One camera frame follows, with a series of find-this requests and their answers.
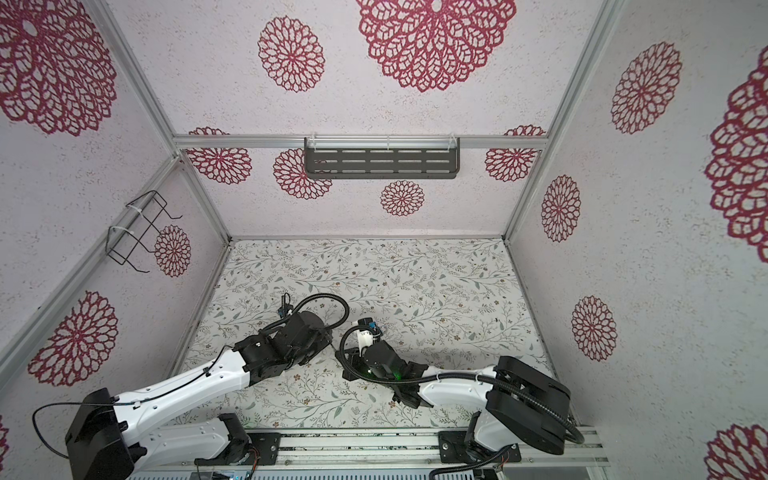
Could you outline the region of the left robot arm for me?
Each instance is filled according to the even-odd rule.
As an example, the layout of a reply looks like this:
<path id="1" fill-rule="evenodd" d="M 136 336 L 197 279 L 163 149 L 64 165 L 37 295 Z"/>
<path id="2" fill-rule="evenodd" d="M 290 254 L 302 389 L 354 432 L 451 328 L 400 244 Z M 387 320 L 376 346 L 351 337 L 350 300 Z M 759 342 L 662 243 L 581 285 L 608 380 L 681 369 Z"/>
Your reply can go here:
<path id="1" fill-rule="evenodd" d="M 105 388 L 92 392 L 65 436 L 73 478 L 126 479 L 155 466 L 223 466 L 246 459 L 252 440 L 236 414 L 195 424 L 171 420 L 308 363 L 329 345 L 330 331 L 316 314 L 297 312 L 275 330 L 250 335 L 175 377 L 116 396 Z"/>

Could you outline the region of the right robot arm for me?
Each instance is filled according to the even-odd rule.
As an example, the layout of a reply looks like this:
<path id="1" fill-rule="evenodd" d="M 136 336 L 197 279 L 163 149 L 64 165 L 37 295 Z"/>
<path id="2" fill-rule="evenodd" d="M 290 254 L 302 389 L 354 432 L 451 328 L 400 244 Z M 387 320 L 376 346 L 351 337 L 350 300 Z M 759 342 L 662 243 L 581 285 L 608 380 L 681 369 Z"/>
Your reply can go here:
<path id="1" fill-rule="evenodd" d="M 459 405 L 472 414 L 465 441 L 488 452 L 522 442 L 561 455 L 584 437 L 569 418 L 570 390 L 521 360 L 502 356 L 494 366 L 449 371 L 403 360 L 385 341 L 340 350 L 343 377 L 386 386 L 409 408 Z"/>

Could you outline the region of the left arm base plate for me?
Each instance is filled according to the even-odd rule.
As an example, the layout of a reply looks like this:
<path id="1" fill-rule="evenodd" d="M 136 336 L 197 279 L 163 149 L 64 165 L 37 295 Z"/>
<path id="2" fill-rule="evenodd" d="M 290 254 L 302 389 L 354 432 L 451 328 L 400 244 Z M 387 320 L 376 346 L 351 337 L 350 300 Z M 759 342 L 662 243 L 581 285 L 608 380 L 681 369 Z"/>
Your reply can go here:
<path id="1" fill-rule="evenodd" d="M 272 466 L 276 463 L 282 435 L 280 433 L 244 433 L 236 435 L 213 456 L 209 454 L 194 460 L 195 466 L 256 465 Z"/>

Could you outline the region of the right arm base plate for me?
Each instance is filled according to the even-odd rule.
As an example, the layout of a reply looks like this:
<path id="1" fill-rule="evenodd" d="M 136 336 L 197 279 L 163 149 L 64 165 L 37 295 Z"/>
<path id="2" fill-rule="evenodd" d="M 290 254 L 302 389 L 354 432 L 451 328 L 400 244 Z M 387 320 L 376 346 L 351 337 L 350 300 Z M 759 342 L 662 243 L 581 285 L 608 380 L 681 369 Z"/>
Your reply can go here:
<path id="1" fill-rule="evenodd" d="M 519 439 L 509 432 L 476 434 L 468 430 L 442 430 L 437 439 L 443 464 L 480 462 L 507 445 L 513 445 L 513 448 L 502 455 L 501 461 L 519 463 L 522 459 Z"/>

